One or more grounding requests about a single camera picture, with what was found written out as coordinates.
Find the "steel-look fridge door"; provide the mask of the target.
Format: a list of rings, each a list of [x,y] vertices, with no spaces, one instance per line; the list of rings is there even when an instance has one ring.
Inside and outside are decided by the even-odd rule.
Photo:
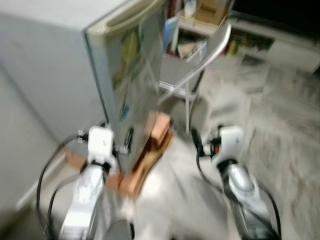
[[[126,0],[86,30],[94,78],[114,145],[134,128],[130,151],[115,156],[129,173],[147,135],[147,119],[158,111],[167,0]]]

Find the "grey mini fridge body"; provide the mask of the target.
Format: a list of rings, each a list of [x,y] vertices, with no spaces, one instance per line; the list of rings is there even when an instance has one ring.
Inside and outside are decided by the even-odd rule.
[[[127,0],[0,0],[0,68],[59,140],[108,119],[87,30]]]

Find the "orange clay brick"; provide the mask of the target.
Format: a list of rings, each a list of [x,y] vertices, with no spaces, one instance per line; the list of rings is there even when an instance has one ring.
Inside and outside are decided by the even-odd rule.
[[[144,132],[147,135],[144,150],[155,151],[160,148],[169,132],[171,116],[167,113],[155,111],[148,115]]]
[[[73,151],[70,150],[64,150],[62,152],[64,153],[66,164],[78,173],[81,173],[89,164],[87,158],[82,155],[73,153]]]
[[[138,159],[130,174],[110,174],[106,179],[106,188],[119,195],[137,198],[151,168],[158,162],[166,148],[148,150]]]

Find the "silver metal chair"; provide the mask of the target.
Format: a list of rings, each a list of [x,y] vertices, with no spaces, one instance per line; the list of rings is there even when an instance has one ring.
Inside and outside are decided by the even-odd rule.
[[[183,102],[185,131],[190,131],[193,126],[192,110],[198,99],[199,87],[206,68],[226,50],[230,42],[231,30],[232,26],[224,23],[197,46],[190,56],[180,58],[166,54],[162,59],[158,80],[161,96],[158,103],[164,105],[166,102],[178,100]]]

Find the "blue plastic lid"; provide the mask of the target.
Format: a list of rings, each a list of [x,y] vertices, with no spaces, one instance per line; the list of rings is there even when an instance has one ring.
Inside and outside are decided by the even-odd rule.
[[[177,20],[175,17],[172,17],[172,18],[165,20],[164,32],[163,32],[163,37],[162,37],[163,51],[167,50],[167,47],[170,43],[170,40],[172,39],[173,32],[174,32],[174,25],[176,22],[177,22]]]

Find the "white shelf rack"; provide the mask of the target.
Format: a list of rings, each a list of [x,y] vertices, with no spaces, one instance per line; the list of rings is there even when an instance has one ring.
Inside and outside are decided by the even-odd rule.
[[[208,38],[214,34],[218,26],[182,15],[174,16],[171,20],[173,29],[169,34],[167,54],[186,62],[203,60],[207,51]]]

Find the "brown cardboard box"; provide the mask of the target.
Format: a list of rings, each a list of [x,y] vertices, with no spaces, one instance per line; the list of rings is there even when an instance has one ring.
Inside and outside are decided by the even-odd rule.
[[[219,26],[226,19],[234,0],[197,0],[194,18],[197,21]]]

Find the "red lattice crate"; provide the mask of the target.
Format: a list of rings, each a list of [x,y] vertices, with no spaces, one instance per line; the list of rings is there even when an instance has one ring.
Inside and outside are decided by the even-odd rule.
[[[179,0],[167,0],[166,18],[170,19],[176,16]]]

